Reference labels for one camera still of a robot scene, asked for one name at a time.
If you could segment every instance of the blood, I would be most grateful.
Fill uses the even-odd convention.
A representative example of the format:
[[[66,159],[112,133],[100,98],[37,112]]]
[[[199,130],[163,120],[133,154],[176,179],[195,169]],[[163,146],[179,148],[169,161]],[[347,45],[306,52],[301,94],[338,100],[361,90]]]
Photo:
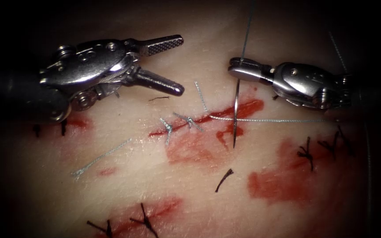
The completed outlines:
[[[220,141],[226,150],[229,150],[229,148],[226,145],[226,141],[224,140],[224,134],[226,133],[233,133],[233,124],[227,125],[226,130],[224,131],[218,131],[216,133],[217,140]],[[236,137],[243,135],[243,129],[239,126],[236,127]]]
[[[98,172],[98,176],[110,176],[110,175],[116,173],[117,170],[118,170],[118,168],[116,168],[116,167],[110,167],[110,168],[102,169]]]
[[[243,99],[238,107],[238,118],[247,118],[264,108],[264,101],[258,99]],[[232,116],[234,107],[210,113],[216,117]],[[231,159],[229,151],[233,135],[233,122],[216,120],[208,115],[194,120],[204,131],[196,128],[189,129],[188,123],[183,120],[172,122],[172,134],[169,145],[165,147],[170,164],[192,163],[216,169]],[[149,137],[165,135],[165,129],[149,133]],[[245,134],[245,125],[236,129],[236,136]]]
[[[357,157],[353,157],[338,138],[336,161],[317,141],[332,143],[333,136],[311,138],[312,172],[308,159],[296,153],[299,146],[306,146],[306,141],[283,139],[276,151],[277,164],[248,175],[249,196],[262,199],[268,206],[288,203],[303,209],[307,226],[301,227],[297,236],[320,237],[337,231],[349,236],[358,234],[366,207],[363,140],[351,141],[357,150]]]
[[[155,228],[159,227],[157,226],[159,223],[171,222],[177,214],[182,212],[181,207],[183,205],[183,199],[181,197],[171,196],[165,197],[155,203],[143,202],[143,205],[151,225]],[[109,217],[113,237],[137,237],[141,236],[142,233],[150,233],[150,231],[146,229],[145,225],[130,221],[130,218],[143,221],[143,213],[140,203],[136,203],[133,207],[127,209],[114,209]],[[102,232],[98,232],[95,237],[106,238],[106,235]]]

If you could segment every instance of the gray suture thread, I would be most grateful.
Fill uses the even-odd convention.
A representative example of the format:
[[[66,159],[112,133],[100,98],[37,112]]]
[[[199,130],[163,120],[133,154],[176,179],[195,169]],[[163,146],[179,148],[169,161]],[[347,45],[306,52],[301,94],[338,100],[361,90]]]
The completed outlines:
[[[173,127],[170,124],[167,124],[162,118],[160,118],[160,121],[164,124],[165,129],[167,130],[167,141],[165,142],[165,145],[168,145],[170,142],[170,135],[172,134]]]
[[[112,154],[114,151],[120,149],[125,144],[129,143],[131,140],[132,140],[132,138],[129,138],[127,141],[123,142],[119,146],[115,147],[114,149],[112,149],[112,150],[106,152],[105,154],[99,156],[98,158],[94,159],[89,164],[85,165],[83,168],[77,170],[76,172],[71,173],[71,175],[75,177],[75,180],[78,180],[80,175],[83,174],[86,170],[88,170],[94,163],[96,163],[98,160],[104,158],[105,156],[108,156],[108,155]]]

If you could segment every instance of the sutured incision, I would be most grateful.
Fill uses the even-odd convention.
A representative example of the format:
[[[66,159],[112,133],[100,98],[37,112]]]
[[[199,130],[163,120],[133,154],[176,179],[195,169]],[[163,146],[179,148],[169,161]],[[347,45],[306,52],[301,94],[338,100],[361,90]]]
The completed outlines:
[[[310,154],[310,137],[309,136],[306,138],[306,150],[302,146],[300,146],[300,148],[304,151],[304,153],[298,151],[297,152],[298,156],[307,158],[311,164],[311,171],[314,171],[313,156]]]
[[[339,131],[335,133],[335,137],[333,139],[333,144],[330,145],[327,141],[317,141],[317,143],[324,148],[326,148],[328,151],[332,153],[333,160],[336,160],[336,153],[335,153],[335,148],[336,148],[336,142],[337,142],[337,137],[339,136]]]
[[[233,174],[233,170],[229,169],[227,170],[226,174],[223,176],[223,178],[220,180],[220,183],[218,183],[217,188],[216,188],[216,193],[218,192],[218,189],[220,188],[220,185],[224,182],[224,180]]]
[[[192,125],[194,125],[198,130],[200,130],[200,131],[204,131],[200,126],[198,126],[198,124],[195,123],[195,121],[194,121],[190,116],[185,117],[185,116],[179,115],[179,114],[177,114],[177,113],[175,113],[175,112],[174,112],[173,114],[174,114],[175,116],[177,116],[177,117],[183,119],[184,121],[186,121],[186,122],[189,124],[189,128],[191,128]]]
[[[107,229],[104,229],[100,226],[97,226],[97,225],[93,224],[91,221],[87,221],[86,224],[104,232],[108,238],[112,238],[112,229],[111,229],[111,225],[110,225],[110,220],[107,220]]]
[[[35,132],[36,138],[39,138],[39,132],[41,131],[41,126],[36,124],[33,126],[32,131]]]
[[[157,232],[154,230],[154,228],[152,228],[151,222],[149,222],[149,218],[146,216],[145,209],[143,208],[143,203],[141,203],[141,208],[142,208],[142,213],[143,213],[143,221],[136,220],[134,218],[130,218],[130,220],[132,222],[136,222],[136,223],[145,225],[146,228],[148,228],[148,230],[151,231],[155,235],[156,238],[159,238]]]
[[[167,99],[170,99],[169,96],[165,96],[165,97],[156,97],[156,98],[153,98],[153,99],[149,99],[148,102],[150,102],[150,101],[154,101],[155,99],[161,99],[161,98],[167,98]]]

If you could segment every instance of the cut suture end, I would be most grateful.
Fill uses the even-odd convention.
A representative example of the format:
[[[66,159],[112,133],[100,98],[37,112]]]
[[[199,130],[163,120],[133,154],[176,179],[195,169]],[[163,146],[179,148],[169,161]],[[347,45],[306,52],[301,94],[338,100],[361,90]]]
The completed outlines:
[[[330,151],[332,153],[332,156],[333,156],[333,160],[336,160],[336,153],[335,153],[335,149],[336,149],[336,142],[337,142],[337,137],[339,136],[339,131],[337,131],[335,133],[335,137],[333,139],[333,144],[330,145],[327,141],[317,141],[317,143],[319,145],[321,145],[322,147],[326,148],[326,150]]]
[[[143,221],[134,219],[134,218],[129,218],[130,221],[136,222],[142,225],[145,225],[148,230],[154,234],[155,238],[159,238],[157,232],[152,228],[151,222],[149,222],[149,218],[146,216],[145,209],[143,208],[143,203],[141,203],[141,208],[142,208],[142,213],[143,213]]]
[[[33,126],[32,131],[35,132],[36,138],[39,138],[39,132],[41,131],[41,126],[36,124]]]
[[[220,185],[224,182],[224,180],[233,174],[233,170],[232,169],[229,169],[226,174],[223,176],[223,178],[220,180],[220,183],[217,185],[217,188],[216,188],[216,193],[218,192],[218,189],[220,188]]]
[[[148,102],[150,102],[150,101],[154,101],[155,99],[162,99],[162,98],[170,99],[170,96],[166,96],[166,97],[156,97],[156,98],[153,98],[153,99],[149,99]]]
[[[61,135],[65,136],[66,135],[66,125],[67,125],[67,119],[64,119],[61,122]]]
[[[313,156],[310,154],[310,137],[308,136],[306,138],[306,150],[302,146],[300,148],[302,149],[303,152],[298,151],[297,155],[299,157],[305,157],[309,160],[310,165],[311,165],[311,171],[314,171],[314,164],[313,164]]]
[[[91,227],[94,227],[102,232],[105,233],[105,235],[108,237],[108,238],[112,238],[112,229],[111,229],[111,225],[110,225],[110,220],[107,220],[107,229],[104,229],[100,226],[97,226],[95,224],[93,224],[91,221],[87,221],[86,224],[90,225]]]
[[[344,141],[344,144],[345,146],[348,148],[348,155],[349,156],[352,156],[352,157],[355,157],[355,151],[353,150],[352,146],[351,146],[351,142],[349,141],[348,138],[346,138],[342,132],[342,129],[340,128],[340,126],[338,125],[337,128],[339,129],[339,132],[340,132],[340,137],[342,137],[342,140]]]

